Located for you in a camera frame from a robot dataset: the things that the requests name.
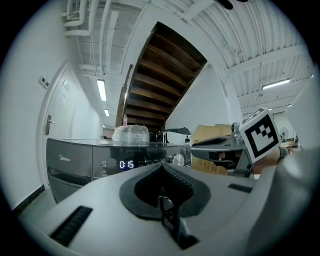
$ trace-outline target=pipe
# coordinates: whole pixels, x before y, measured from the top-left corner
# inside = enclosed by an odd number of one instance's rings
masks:
[[[69,37],[69,36],[91,36],[92,32],[94,31],[94,25],[95,25],[95,18],[96,18],[96,13],[98,9],[100,0],[91,0],[91,6],[90,6],[90,13],[89,13],[89,25],[88,25],[88,30],[70,30],[70,31],[65,31],[64,34]]]
[[[82,56],[81,56],[80,44],[79,44],[79,37],[78,37],[78,36],[76,37],[76,42],[77,42],[77,44],[78,44],[78,50],[79,50],[80,60],[81,60],[81,63],[83,64],[84,61],[83,61]]]
[[[129,36],[129,39],[128,41],[126,42],[126,45],[125,45],[125,49],[124,49],[124,53],[123,53],[123,56],[122,56],[122,61],[121,61],[121,67],[120,67],[120,73],[122,73],[122,69],[124,68],[124,63],[125,63],[125,58],[126,58],[126,55],[127,55],[127,51],[128,51],[128,48],[129,48],[129,44],[131,42],[131,39],[136,31],[136,27],[138,26],[138,23],[140,22],[142,16],[145,14],[145,11],[147,9],[147,7],[149,6],[150,2],[147,2],[142,11],[140,12],[138,18],[136,19],[134,25],[133,25],[133,28],[131,30],[131,33],[130,33],[130,36]]]
[[[114,40],[114,34],[116,30],[116,24],[118,20],[119,12],[112,11],[109,21],[109,28],[106,34],[106,47],[105,47],[105,67],[107,71],[111,71],[111,52],[112,43]]]
[[[79,20],[69,20],[64,22],[65,27],[80,26],[85,22],[87,10],[87,0],[81,0],[79,7]]]
[[[93,63],[94,63],[94,69],[95,69],[95,74],[98,73],[97,71],[97,65],[96,65],[96,58],[95,58],[95,49],[94,49],[94,36],[91,36],[91,46],[92,46],[92,57],[93,57]]]
[[[67,20],[70,19],[70,8],[71,8],[72,0],[68,0],[66,4],[66,12],[61,13],[61,17],[66,17]]]
[[[99,37],[99,65],[102,68],[100,70],[100,77],[103,78],[104,76],[104,71],[103,71],[103,66],[102,66],[102,46],[104,42],[104,33],[105,33],[105,26],[106,26],[106,20],[107,20],[107,15],[108,11],[110,8],[111,0],[107,0],[104,5],[103,9],[103,14],[102,14],[102,20],[101,20],[101,27],[100,27],[100,37]]]
[[[92,36],[90,36],[90,44],[89,44],[89,49],[90,49],[90,64],[92,64],[92,56],[91,56],[91,51],[92,51],[92,48],[91,48],[91,41],[92,41]]]

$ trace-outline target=door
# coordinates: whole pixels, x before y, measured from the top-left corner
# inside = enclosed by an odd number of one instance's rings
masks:
[[[65,69],[59,79],[46,112],[46,122],[43,132],[42,155],[47,174],[47,139],[72,139],[73,120],[76,113],[80,89],[68,68]]]

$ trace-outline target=black vent slot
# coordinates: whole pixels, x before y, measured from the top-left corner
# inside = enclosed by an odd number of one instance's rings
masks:
[[[50,236],[67,247],[90,215],[92,208],[79,206]]]
[[[239,190],[239,191],[246,192],[246,193],[250,193],[251,190],[253,189],[253,187],[243,186],[243,185],[234,184],[234,183],[231,183],[228,186],[228,188],[233,189],[233,190]]]

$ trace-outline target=wall switch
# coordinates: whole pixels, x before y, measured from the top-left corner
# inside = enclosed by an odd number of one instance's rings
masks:
[[[49,87],[49,82],[47,82],[47,80],[46,80],[43,76],[40,76],[39,83],[40,83],[44,88],[48,89],[48,87]]]

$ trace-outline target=wooden stair step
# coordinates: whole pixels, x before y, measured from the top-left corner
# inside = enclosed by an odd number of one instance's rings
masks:
[[[160,89],[162,89],[164,91],[167,91],[169,93],[172,93],[172,94],[174,94],[174,95],[176,95],[178,97],[180,97],[182,95],[182,93],[179,90],[173,88],[172,86],[167,85],[164,82],[158,81],[158,80],[156,80],[154,78],[151,78],[149,76],[146,76],[144,74],[137,73],[135,75],[134,79],[138,80],[138,81],[141,81],[143,83],[152,85],[154,87],[160,88]]]
[[[153,100],[157,100],[157,101],[160,101],[160,102],[164,102],[164,103],[166,103],[168,105],[172,105],[172,106],[174,106],[176,104],[176,102],[171,98],[162,96],[162,95],[160,95],[158,93],[155,93],[153,91],[149,91],[149,90],[142,89],[142,88],[139,88],[139,87],[133,87],[131,89],[130,93],[131,94],[140,95],[140,96],[144,96],[144,97],[147,97],[147,98],[150,98],[150,99],[153,99]]]
[[[159,120],[165,120],[166,118],[166,116],[164,116],[163,114],[152,113],[152,112],[137,110],[133,108],[126,108],[125,113],[131,116],[153,118],[153,119],[159,119]]]
[[[149,126],[160,126],[162,123],[157,121],[152,121],[150,119],[140,119],[136,117],[128,116],[128,123],[137,125],[149,125]]]
[[[193,72],[186,65],[184,65],[182,62],[180,62],[176,58],[172,57],[170,54],[166,53],[165,51],[163,51],[163,50],[161,50],[151,44],[148,44],[148,46],[146,48],[149,49],[150,51],[162,56],[166,60],[172,62],[173,64],[178,66],[180,69],[182,69],[187,74],[193,76]]]
[[[170,80],[174,81],[175,83],[178,83],[179,85],[183,87],[187,87],[187,82],[184,81],[182,78],[177,76],[176,74],[170,72],[169,70],[151,62],[145,59],[141,59],[139,65],[143,68],[150,69],[154,72],[157,72],[163,76],[166,76]]]
[[[128,98],[127,104],[145,108],[145,109],[156,110],[156,111],[160,111],[168,114],[170,113],[170,108],[168,107],[160,106],[160,105],[157,105],[148,101],[139,100],[139,99]]]

